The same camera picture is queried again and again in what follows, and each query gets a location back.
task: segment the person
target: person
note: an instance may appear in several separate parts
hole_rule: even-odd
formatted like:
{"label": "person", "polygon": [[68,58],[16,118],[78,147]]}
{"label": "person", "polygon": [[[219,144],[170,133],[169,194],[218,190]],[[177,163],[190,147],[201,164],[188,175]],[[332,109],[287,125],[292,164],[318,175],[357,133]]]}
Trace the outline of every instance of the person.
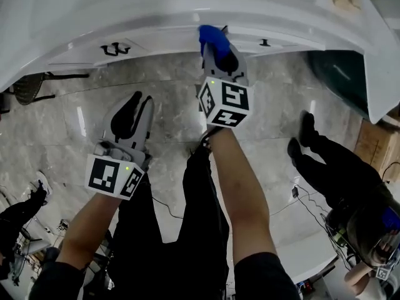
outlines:
{"label": "person", "polygon": [[10,263],[14,262],[14,246],[21,229],[47,204],[47,198],[52,194],[45,175],[40,171],[36,174],[37,183],[31,184],[29,199],[8,207],[0,214],[0,280],[8,278]]}
{"label": "person", "polygon": [[[384,241],[379,243],[382,251],[389,251],[391,246]],[[378,279],[372,275],[373,269],[365,262],[356,264],[344,277],[349,289],[359,300],[386,300],[390,299],[399,289],[400,266],[395,266],[387,281]]]}
{"label": "person", "polygon": [[[230,129],[210,137],[223,200],[232,224],[236,297],[299,299],[277,256],[269,231],[268,204]],[[130,201],[103,194],[78,212],[61,253],[42,271],[30,300],[76,299],[84,273],[119,208],[106,299],[220,299],[226,287],[229,226],[216,197],[209,151],[199,146],[183,178],[186,208],[176,242],[163,244],[151,185],[144,176]]]}
{"label": "person", "polygon": [[[299,140],[290,140],[287,153],[300,175],[326,198],[332,208],[327,217],[329,228],[345,228],[350,248],[361,258],[346,278],[357,294],[361,290],[360,285],[365,287],[368,282],[366,274],[385,265],[398,247],[398,244],[391,247],[384,242],[388,238],[393,241],[393,232],[396,235],[399,232],[400,204],[394,200],[372,166],[340,144],[320,135],[314,129],[314,122],[311,113],[302,112]],[[300,144],[320,155],[325,163],[303,154]],[[397,226],[386,225],[388,213],[391,216],[388,222]]]}

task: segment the drawer handle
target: drawer handle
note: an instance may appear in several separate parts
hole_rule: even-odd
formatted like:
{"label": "drawer handle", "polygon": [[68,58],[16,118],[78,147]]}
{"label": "drawer handle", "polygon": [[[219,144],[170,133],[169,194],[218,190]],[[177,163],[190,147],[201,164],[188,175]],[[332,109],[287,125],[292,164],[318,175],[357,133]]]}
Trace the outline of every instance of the drawer handle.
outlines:
{"label": "drawer handle", "polygon": [[115,53],[108,52],[108,46],[101,46],[100,47],[101,49],[103,49],[104,54],[106,54],[107,56],[116,57],[120,53],[121,54],[128,54],[129,50],[131,49],[130,47],[126,47],[124,51],[121,50],[119,48],[119,42],[113,42],[111,45],[114,47]]}
{"label": "drawer handle", "polygon": [[262,39],[262,43],[260,43],[260,46],[262,46],[262,47],[271,47],[271,45],[268,44],[268,39]]}

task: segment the black shoe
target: black shoe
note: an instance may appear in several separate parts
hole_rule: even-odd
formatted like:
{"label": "black shoe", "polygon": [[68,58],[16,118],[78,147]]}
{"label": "black shoe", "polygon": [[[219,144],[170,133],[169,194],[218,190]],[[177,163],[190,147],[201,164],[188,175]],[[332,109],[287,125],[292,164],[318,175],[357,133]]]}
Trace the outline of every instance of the black shoe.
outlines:
{"label": "black shoe", "polygon": [[301,157],[302,153],[299,141],[294,137],[290,139],[289,144],[287,145],[287,154],[292,158],[293,165],[296,167],[295,161],[297,158]]}
{"label": "black shoe", "polygon": [[313,139],[318,136],[318,132],[314,129],[314,116],[307,111],[303,111],[300,115],[300,131],[299,131],[299,141],[300,144],[308,148]]}

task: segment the cardboard box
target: cardboard box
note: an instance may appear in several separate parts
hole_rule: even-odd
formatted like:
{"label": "cardboard box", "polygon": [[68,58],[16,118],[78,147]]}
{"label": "cardboard box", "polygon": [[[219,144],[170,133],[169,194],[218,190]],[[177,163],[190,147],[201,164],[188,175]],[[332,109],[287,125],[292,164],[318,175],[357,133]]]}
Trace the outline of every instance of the cardboard box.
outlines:
{"label": "cardboard box", "polygon": [[397,107],[391,109],[387,115],[392,118],[395,119],[397,121],[400,121],[400,105],[398,105]]}
{"label": "cardboard box", "polygon": [[[382,177],[391,163],[400,162],[400,134],[364,120],[354,153],[370,164]],[[384,180],[400,181],[400,165],[391,166],[386,171]]]}

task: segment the fiducial marker cube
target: fiducial marker cube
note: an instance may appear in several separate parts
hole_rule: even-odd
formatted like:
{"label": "fiducial marker cube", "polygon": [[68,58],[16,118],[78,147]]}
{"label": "fiducial marker cube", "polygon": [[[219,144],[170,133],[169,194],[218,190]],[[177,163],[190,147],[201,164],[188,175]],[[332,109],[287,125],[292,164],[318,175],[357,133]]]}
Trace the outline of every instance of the fiducial marker cube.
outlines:
{"label": "fiducial marker cube", "polygon": [[144,171],[134,162],[89,154],[85,188],[119,199],[130,200]]}
{"label": "fiducial marker cube", "polygon": [[253,113],[251,87],[207,77],[199,93],[207,124],[236,128]]}

